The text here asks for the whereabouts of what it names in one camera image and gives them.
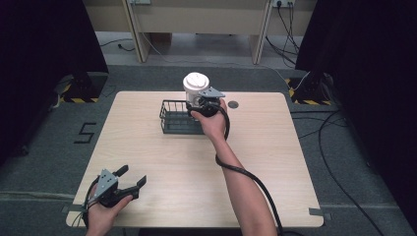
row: power outlet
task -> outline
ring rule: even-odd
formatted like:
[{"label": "power outlet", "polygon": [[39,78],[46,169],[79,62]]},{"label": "power outlet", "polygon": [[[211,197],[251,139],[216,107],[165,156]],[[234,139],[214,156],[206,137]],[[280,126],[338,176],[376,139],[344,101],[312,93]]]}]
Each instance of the power outlet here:
[{"label": "power outlet", "polygon": [[277,7],[278,1],[281,1],[281,8],[289,8],[289,4],[292,3],[294,7],[295,0],[273,0],[272,7]]}]

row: metal wire basket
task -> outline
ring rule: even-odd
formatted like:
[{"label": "metal wire basket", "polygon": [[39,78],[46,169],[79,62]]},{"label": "metal wire basket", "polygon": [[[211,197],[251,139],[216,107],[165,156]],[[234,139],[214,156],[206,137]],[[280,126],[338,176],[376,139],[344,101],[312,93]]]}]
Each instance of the metal wire basket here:
[{"label": "metal wire basket", "polygon": [[163,100],[160,108],[160,127],[163,134],[202,135],[200,121],[190,117],[185,100]]}]

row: person's left hand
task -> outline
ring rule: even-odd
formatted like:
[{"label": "person's left hand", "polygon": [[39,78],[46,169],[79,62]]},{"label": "person's left hand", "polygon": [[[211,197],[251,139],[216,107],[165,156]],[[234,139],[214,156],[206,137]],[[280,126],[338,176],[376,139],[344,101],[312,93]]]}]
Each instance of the person's left hand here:
[{"label": "person's left hand", "polygon": [[[97,185],[95,184],[91,189],[90,196],[95,193],[96,187]],[[133,196],[129,195],[112,208],[107,208],[100,203],[91,204],[89,207],[89,230],[87,231],[87,236],[104,236],[110,231],[114,219],[120,210],[122,210],[132,199]]]}]

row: hazard tape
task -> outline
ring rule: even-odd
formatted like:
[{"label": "hazard tape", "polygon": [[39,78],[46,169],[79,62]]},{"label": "hazard tape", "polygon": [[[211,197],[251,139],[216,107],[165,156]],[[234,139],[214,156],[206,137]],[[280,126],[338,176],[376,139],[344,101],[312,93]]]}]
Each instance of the hazard tape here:
[{"label": "hazard tape", "polygon": [[63,92],[61,93],[60,102],[73,102],[73,103],[88,103],[88,102],[98,102],[98,97],[69,97],[68,93],[70,92],[71,83],[65,86]]},{"label": "hazard tape", "polygon": [[[290,79],[285,79],[286,83],[289,85],[291,82]],[[289,96],[291,97],[291,101],[296,104],[307,104],[307,105],[331,105],[328,99],[300,99],[297,97],[297,90],[294,88],[289,89]]]}]

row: black drape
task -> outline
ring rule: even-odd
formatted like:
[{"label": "black drape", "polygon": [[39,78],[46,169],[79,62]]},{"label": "black drape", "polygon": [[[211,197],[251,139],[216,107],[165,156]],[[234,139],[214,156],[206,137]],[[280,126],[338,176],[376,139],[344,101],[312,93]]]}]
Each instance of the black drape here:
[{"label": "black drape", "polygon": [[63,77],[108,72],[82,0],[2,0],[0,66],[0,164],[30,139]]},{"label": "black drape", "polygon": [[414,0],[319,0],[296,68],[333,76],[359,143],[417,232],[416,12]]}]

